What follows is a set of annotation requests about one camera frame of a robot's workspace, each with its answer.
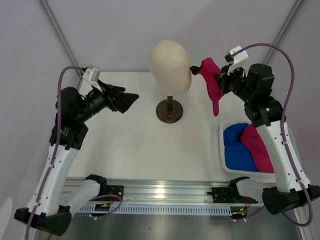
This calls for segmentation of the pink cap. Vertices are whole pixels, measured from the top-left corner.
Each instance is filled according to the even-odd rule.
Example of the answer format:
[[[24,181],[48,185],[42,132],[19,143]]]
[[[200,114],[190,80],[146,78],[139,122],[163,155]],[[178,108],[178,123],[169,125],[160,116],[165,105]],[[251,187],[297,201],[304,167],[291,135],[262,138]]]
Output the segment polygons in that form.
[[[240,140],[242,144],[250,151],[253,162],[258,171],[261,173],[273,174],[274,168],[268,151],[253,124],[249,124],[243,130]]]
[[[199,74],[204,78],[206,83],[207,93],[212,102],[213,115],[219,115],[219,100],[224,96],[222,94],[218,82],[215,80],[215,75],[220,75],[221,69],[216,65],[211,57],[204,59],[201,62]]]

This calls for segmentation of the cream mannequin head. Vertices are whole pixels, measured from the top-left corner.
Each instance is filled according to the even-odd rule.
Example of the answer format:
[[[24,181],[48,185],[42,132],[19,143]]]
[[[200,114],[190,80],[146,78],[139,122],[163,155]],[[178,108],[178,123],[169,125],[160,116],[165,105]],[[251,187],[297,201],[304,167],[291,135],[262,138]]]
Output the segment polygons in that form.
[[[163,123],[176,123],[182,118],[184,109],[174,96],[188,92],[192,82],[189,55],[178,42],[162,40],[149,54],[148,63],[151,74],[166,96],[158,103],[156,116]]]

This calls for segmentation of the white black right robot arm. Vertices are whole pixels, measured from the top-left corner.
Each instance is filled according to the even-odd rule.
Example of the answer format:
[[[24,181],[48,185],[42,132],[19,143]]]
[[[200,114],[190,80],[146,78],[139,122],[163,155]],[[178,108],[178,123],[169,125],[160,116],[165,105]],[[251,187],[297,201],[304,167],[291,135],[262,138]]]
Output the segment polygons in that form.
[[[282,122],[283,107],[271,96],[274,75],[268,65],[255,63],[248,72],[242,67],[229,72],[213,61],[191,66],[210,89],[220,96],[234,93],[244,102],[244,111],[260,136],[269,155],[276,185],[262,191],[262,202],[272,215],[303,207],[320,196],[320,187],[311,184],[302,170],[290,141],[288,125]]]

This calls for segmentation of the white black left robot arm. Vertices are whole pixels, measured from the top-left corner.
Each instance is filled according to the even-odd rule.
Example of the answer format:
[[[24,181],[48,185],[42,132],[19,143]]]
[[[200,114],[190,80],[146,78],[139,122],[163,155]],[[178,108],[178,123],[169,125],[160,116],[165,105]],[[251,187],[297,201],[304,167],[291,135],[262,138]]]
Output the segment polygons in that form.
[[[58,91],[55,125],[49,139],[49,152],[45,168],[31,201],[15,211],[14,219],[34,228],[62,236],[70,226],[72,217],[87,202],[105,198],[122,198],[108,191],[107,179],[90,174],[71,196],[61,202],[61,193],[69,169],[78,155],[88,133],[85,122],[103,109],[125,113],[139,98],[124,87],[98,81],[85,96],[74,87]]]

